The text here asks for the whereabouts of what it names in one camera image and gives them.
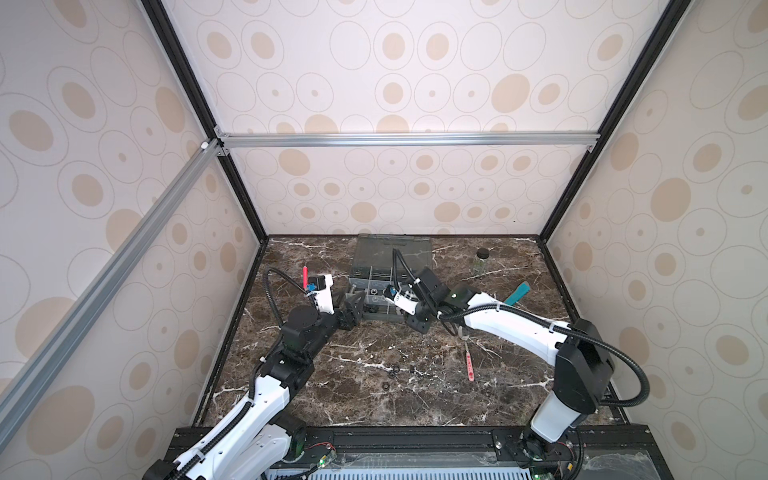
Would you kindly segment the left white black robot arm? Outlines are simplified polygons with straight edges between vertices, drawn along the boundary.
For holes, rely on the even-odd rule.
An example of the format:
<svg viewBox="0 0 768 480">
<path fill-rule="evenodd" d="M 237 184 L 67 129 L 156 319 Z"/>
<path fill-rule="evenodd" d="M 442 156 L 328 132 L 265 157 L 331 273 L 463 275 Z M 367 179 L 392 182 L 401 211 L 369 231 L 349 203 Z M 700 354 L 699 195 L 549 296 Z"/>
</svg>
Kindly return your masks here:
<svg viewBox="0 0 768 480">
<path fill-rule="evenodd" d="M 280 333 L 255 367 L 248 391 L 202 439 L 172 461 L 158 460 L 145 479 L 256 479 L 273 464 L 303 450 L 300 421 L 283 410 L 315 371 L 314 360 L 339 330 L 351 330 L 362 320 L 365 293 L 335 297 L 333 278 L 326 274 L 302 284 L 278 270 L 306 297 L 286 319 L 272 296 L 269 276 L 263 285 Z"/>
</svg>

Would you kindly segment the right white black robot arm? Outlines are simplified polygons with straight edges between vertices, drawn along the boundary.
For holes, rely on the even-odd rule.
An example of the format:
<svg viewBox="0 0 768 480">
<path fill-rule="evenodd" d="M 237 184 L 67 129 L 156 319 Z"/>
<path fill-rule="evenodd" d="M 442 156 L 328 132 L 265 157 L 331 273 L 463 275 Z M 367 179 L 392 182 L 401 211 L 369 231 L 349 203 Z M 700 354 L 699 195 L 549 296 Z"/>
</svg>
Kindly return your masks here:
<svg viewBox="0 0 768 480">
<path fill-rule="evenodd" d="M 433 322 L 493 334 L 553 367 L 553 385 L 524 430 L 529 443 L 554 444 L 602 406 L 634 407 L 650 395 L 642 367 L 628 354 L 604 342 L 585 319 L 574 323 L 546 319 L 494 299 L 462 283 L 450 290 L 428 268 L 382 289 L 387 301 L 404 311 L 411 327 L 429 330 Z M 616 360 L 634 372 L 640 390 L 630 399 L 606 399 Z"/>
</svg>

